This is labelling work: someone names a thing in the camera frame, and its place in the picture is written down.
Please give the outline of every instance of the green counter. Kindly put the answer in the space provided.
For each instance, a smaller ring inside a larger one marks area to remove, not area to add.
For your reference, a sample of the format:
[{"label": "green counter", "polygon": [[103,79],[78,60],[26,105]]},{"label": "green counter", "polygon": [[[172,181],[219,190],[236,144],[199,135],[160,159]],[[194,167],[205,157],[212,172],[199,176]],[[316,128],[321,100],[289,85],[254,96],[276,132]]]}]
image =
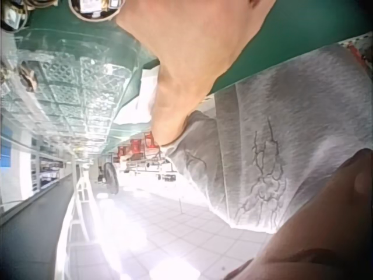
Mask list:
[{"label": "green counter", "polygon": [[[136,42],[115,22],[89,23],[76,18],[67,1],[58,7],[36,10],[31,29],[48,29],[97,37],[111,47],[111,59],[125,65],[120,45]],[[277,0],[262,31],[215,84],[213,92],[290,58],[371,30],[371,23],[357,0]],[[150,56],[141,53],[141,63]]]},{"label": "green counter", "polygon": [[356,0],[277,0],[262,31],[213,92],[325,45],[372,30]]}]

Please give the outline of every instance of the red chair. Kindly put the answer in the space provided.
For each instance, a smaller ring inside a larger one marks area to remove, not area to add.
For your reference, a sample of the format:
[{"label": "red chair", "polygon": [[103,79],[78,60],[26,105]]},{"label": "red chair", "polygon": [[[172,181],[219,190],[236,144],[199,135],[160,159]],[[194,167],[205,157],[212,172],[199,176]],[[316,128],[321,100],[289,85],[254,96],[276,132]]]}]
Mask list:
[{"label": "red chair", "polygon": [[141,153],[141,139],[131,139],[130,143],[133,154]]},{"label": "red chair", "polygon": [[121,156],[125,156],[127,154],[127,148],[126,146],[120,146],[118,147],[118,158],[121,158]]},{"label": "red chair", "polygon": [[145,138],[145,147],[148,149],[158,149],[159,146],[155,143],[153,134],[151,132],[146,132],[144,133],[144,138]]}]

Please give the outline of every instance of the person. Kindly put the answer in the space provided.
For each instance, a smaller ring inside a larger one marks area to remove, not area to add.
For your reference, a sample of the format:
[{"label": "person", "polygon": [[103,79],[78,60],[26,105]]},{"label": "person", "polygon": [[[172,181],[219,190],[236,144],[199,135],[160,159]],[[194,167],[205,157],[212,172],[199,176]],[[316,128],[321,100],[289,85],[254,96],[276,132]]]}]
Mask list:
[{"label": "person", "polygon": [[[277,232],[242,270],[250,279],[337,279],[334,265],[356,260],[371,233],[371,182],[354,186],[364,166],[371,174],[371,152],[350,177],[338,169],[372,147],[371,79],[356,59],[327,46],[215,93],[213,116],[196,110],[274,5],[127,0],[116,21],[159,58],[152,133],[166,156],[231,227]],[[338,256],[326,257],[332,268],[316,261],[307,274],[303,263],[324,253]]]}]

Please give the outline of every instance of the hand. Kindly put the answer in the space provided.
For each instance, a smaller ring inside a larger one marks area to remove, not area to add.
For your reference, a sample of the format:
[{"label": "hand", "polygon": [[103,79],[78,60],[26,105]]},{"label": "hand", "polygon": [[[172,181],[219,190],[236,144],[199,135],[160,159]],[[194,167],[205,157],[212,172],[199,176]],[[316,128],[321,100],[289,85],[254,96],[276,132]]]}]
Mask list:
[{"label": "hand", "polygon": [[257,34],[275,2],[127,0],[116,21],[159,58],[162,75],[182,86],[211,89]]},{"label": "hand", "polygon": [[276,0],[127,0],[117,24],[160,60],[152,132],[177,139],[186,119],[256,35]]}]

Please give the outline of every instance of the finger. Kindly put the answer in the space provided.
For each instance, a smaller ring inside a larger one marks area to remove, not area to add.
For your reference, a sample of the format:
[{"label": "finger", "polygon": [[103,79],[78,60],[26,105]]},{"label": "finger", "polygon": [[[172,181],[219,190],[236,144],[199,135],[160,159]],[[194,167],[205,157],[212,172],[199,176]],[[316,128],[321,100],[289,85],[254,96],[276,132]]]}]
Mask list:
[{"label": "finger", "polygon": [[249,5],[252,9],[252,13],[250,14],[251,18],[248,21],[247,37],[249,40],[251,40],[261,29],[275,3],[276,0],[249,0]]}]

